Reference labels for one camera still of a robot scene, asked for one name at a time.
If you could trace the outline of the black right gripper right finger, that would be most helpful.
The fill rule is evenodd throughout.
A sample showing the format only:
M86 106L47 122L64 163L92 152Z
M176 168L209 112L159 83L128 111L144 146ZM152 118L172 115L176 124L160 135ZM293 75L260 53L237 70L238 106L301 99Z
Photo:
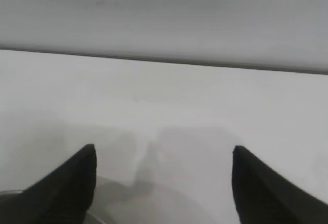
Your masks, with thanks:
M241 223L327 223L327 204L243 146L233 150L232 190Z

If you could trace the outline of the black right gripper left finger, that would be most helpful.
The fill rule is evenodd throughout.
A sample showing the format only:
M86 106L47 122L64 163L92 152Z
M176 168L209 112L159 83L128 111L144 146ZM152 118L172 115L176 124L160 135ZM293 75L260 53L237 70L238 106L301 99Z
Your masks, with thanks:
M1 194L1 223L83 223L96 186L95 146L87 144L23 191Z

